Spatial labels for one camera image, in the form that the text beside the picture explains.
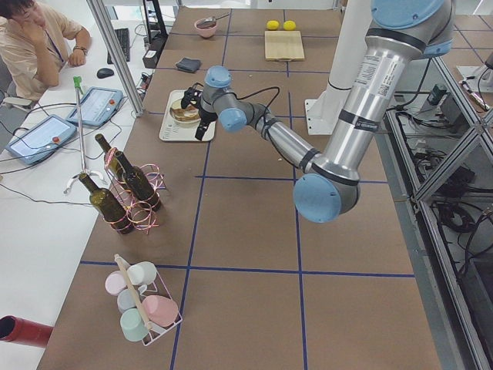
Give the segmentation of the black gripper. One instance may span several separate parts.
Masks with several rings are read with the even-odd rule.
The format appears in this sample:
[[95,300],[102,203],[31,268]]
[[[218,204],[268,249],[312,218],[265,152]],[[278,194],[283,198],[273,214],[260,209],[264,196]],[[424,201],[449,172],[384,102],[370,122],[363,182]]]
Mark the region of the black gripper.
[[[195,86],[189,87],[183,94],[180,105],[182,109],[188,106],[193,106],[197,110],[197,114],[201,118],[209,117],[210,112],[208,112],[202,106],[202,94],[201,89],[197,89]],[[201,119],[198,127],[196,128],[195,138],[197,140],[203,140],[207,130],[209,129],[211,122],[208,119]]]

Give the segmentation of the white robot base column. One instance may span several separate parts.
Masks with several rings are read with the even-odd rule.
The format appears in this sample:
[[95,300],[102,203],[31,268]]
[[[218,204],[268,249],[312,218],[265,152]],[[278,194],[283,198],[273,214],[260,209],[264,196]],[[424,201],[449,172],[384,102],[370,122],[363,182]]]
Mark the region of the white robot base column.
[[365,35],[372,21],[368,0],[341,1],[342,19],[327,88],[317,99],[305,101],[309,135],[332,134],[367,51]]

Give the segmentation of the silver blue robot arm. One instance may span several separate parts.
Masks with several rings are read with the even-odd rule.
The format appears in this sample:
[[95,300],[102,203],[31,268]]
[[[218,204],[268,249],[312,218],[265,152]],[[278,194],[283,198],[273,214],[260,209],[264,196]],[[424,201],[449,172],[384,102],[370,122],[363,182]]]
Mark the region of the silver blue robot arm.
[[358,167],[409,62],[442,56],[451,48],[453,1],[372,1],[370,11],[367,51],[324,151],[287,128],[265,105],[240,100],[223,66],[209,68],[203,89],[190,87],[181,99],[183,107],[199,111],[198,140],[212,121],[232,133],[251,126],[302,170],[293,201],[298,213],[314,223],[332,221],[356,205]]

